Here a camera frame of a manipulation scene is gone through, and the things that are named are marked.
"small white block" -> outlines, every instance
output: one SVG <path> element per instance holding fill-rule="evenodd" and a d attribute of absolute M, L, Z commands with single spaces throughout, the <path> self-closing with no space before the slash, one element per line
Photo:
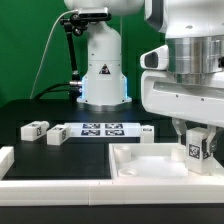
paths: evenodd
<path fill-rule="evenodd" d="M 175 162 L 184 162 L 186 160 L 186 146 L 178 145 L 172 147 L 171 159 Z"/>
<path fill-rule="evenodd" d="M 154 143 L 154 127 L 150 125 L 142 126 L 140 143 Z"/>
<path fill-rule="evenodd" d="M 70 126 L 56 125 L 47 132 L 48 145 L 61 145 L 70 137 Z"/>
<path fill-rule="evenodd" d="M 2 147 L 0 149 L 0 180 L 8 172 L 9 168 L 14 163 L 14 148 Z"/>
<path fill-rule="evenodd" d="M 34 121 L 28 125 L 21 127 L 21 140 L 35 141 L 36 139 L 46 135 L 49 123 L 46 121 Z"/>
<path fill-rule="evenodd" d="M 114 157 L 117 163 L 127 163 L 131 160 L 131 148 L 126 145 L 114 147 Z"/>

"table surface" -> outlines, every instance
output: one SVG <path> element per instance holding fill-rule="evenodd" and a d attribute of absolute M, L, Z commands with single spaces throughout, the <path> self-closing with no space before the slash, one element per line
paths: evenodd
<path fill-rule="evenodd" d="M 16 100 L 0 108 L 3 130 L 0 132 L 0 145 L 14 145 L 16 149 L 17 162 L 6 176 L 8 180 L 110 179 L 107 146 L 111 139 L 77 138 L 60 147 L 46 146 L 46 137 L 34 144 L 21 142 L 20 127 L 35 120 L 47 120 L 51 126 L 65 122 L 139 122 L 155 126 L 156 142 L 174 142 L 177 139 L 170 118 L 147 113 L 140 103 L 134 102 L 130 109 L 116 113 L 94 113 L 79 109 L 67 100 Z M 138 142 L 139 139 L 129 138 L 128 141 Z M 82 166 L 73 163 L 78 160 L 82 161 Z M 223 214 L 224 204 L 0 207 L 0 223 L 222 224 Z"/>

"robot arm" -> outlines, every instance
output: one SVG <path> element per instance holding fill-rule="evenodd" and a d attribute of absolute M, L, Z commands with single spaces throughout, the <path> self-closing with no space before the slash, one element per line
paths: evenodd
<path fill-rule="evenodd" d="M 121 69 L 121 37 L 107 26 L 111 15 L 136 13 L 144 0 L 64 0 L 74 14 L 64 19 L 73 32 L 87 31 L 88 71 L 82 78 L 82 95 L 78 105 L 93 111 L 117 111 L 131 102 L 127 81 Z"/>
<path fill-rule="evenodd" d="M 166 34 L 166 47 L 141 58 L 150 69 L 142 76 L 143 106 L 173 118 L 179 142 L 186 135 L 186 167 L 198 173 L 209 169 L 224 128 L 223 9 L 223 0 L 145 0 L 145 20 Z M 187 130 L 187 120 L 207 129 Z"/>
<path fill-rule="evenodd" d="M 144 0 L 64 0 L 64 2 L 70 10 L 107 7 L 110 14 L 125 16 L 138 12 L 143 6 Z"/>

